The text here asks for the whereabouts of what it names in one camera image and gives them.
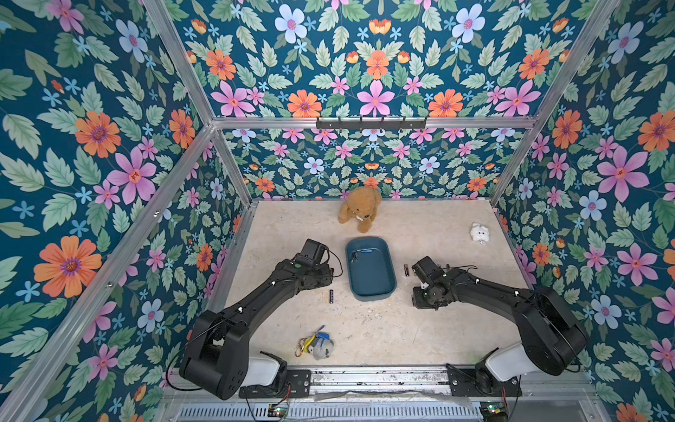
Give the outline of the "teal plastic storage tray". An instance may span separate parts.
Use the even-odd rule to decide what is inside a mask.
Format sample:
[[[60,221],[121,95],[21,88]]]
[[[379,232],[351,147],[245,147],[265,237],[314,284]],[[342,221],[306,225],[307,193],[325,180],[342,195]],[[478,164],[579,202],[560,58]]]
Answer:
[[[347,272],[353,295],[361,302],[389,298],[397,289],[390,249],[380,237],[358,237],[346,246]]]

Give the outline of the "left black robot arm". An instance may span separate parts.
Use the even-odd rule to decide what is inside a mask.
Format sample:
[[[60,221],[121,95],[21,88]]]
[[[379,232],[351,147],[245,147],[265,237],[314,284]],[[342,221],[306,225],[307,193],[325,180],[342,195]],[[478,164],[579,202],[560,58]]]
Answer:
[[[328,253],[326,245],[308,239],[297,255],[279,262],[243,299],[222,311],[202,313],[185,346],[179,375],[222,400],[243,387],[280,394],[288,364],[271,353],[251,356],[251,337],[284,302],[332,284]]]

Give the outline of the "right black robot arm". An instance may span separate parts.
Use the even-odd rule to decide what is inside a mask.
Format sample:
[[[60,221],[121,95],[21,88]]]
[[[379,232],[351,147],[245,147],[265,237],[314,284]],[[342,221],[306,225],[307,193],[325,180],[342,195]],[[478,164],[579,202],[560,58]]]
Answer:
[[[423,283],[413,288],[417,309],[459,302],[490,311],[514,323],[520,340],[488,353],[476,364],[476,378],[505,383],[531,372],[560,376],[588,344],[588,334],[555,290],[511,288],[462,267],[438,266],[430,257],[412,266]]]

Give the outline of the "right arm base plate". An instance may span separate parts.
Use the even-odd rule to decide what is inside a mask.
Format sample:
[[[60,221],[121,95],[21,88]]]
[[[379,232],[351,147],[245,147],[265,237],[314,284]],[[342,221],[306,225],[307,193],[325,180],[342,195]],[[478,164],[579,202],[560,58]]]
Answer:
[[[521,397],[517,377],[506,382],[495,378],[484,366],[456,367],[446,364],[449,388],[454,397]]]

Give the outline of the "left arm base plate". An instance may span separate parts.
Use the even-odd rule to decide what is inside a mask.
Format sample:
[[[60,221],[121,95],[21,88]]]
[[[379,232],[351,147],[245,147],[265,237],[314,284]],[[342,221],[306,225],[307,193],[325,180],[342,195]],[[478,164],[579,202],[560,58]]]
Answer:
[[[312,372],[307,369],[284,369],[270,385],[241,387],[240,398],[304,398],[309,396]]]

